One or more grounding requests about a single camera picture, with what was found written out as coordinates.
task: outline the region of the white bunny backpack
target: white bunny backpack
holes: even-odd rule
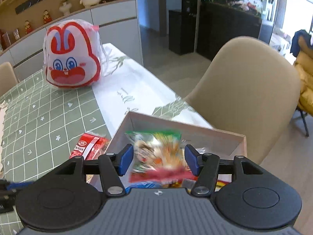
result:
[[[108,59],[99,27],[84,20],[66,20],[50,27],[43,42],[46,80],[57,87],[77,88],[99,80]]]

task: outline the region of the tile floor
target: tile floor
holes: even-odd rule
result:
[[[141,28],[144,66],[181,97],[185,97],[201,79],[210,61],[197,53],[183,56],[168,50],[168,38]],[[304,235],[313,234],[313,117],[306,118],[310,137],[305,137],[299,112],[265,158],[262,166],[294,187],[302,198],[302,211],[295,228]]]

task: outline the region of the blue cartoon eye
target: blue cartoon eye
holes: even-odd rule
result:
[[[53,62],[53,69],[62,71],[63,70],[63,65],[62,62],[59,59],[55,59]]]
[[[68,70],[71,70],[73,68],[77,67],[77,62],[76,60],[74,59],[74,57],[69,57],[67,60],[66,60],[66,68]]]

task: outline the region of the beige chair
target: beige chair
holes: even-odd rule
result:
[[[295,68],[251,37],[227,42],[186,97],[217,129],[244,134],[248,158],[261,163],[297,107],[300,78]]]
[[[0,96],[4,95],[18,83],[12,65],[5,62],[0,65]]]

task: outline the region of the chair leg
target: chair leg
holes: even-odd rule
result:
[[[303,114],[303,111],[302,110],[299,110],[300,111],[300,114],[301,114],[301,118],[303,120],[303,124],[304,124],[304,128],[306,129],[306,136],[308,137],[309,136],[309,130],[308,130],[308,126],[306,125],[306,118]]]

